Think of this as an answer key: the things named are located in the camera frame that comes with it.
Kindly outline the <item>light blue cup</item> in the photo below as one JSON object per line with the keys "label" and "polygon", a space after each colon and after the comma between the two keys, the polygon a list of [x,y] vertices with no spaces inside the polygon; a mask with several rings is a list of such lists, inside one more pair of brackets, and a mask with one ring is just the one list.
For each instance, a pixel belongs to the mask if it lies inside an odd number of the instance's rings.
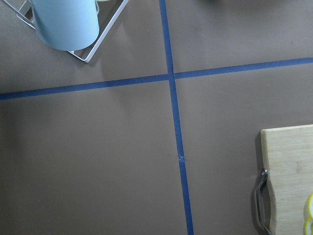
{"label": "light blue cup", "polygon": [[54,49],[81,50],[99,35],[95,0],[33,0],[31,7],[38,37]]}

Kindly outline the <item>bamboo cutting board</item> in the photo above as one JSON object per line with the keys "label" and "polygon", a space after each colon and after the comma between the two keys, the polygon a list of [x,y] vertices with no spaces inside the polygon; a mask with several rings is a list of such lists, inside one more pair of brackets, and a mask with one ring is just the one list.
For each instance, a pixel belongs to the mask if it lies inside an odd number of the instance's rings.
{"label": "bamboo cutting board", "polygon": [[[263,166],[256,189],[259,222],[268,235],[304,235],[307,201],[313,193],[313,126],[261,131]],[[261,211],[261,189],[270,200],[269,225]]]}

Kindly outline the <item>lower lemon slice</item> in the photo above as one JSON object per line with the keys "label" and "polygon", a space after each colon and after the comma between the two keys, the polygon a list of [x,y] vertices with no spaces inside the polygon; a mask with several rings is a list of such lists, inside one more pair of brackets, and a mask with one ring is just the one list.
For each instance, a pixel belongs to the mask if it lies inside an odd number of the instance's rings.
{"label": "lower lemon slice", "polygon": [[313,235],[313,218],[308,217],[304,224],[304,235]]}

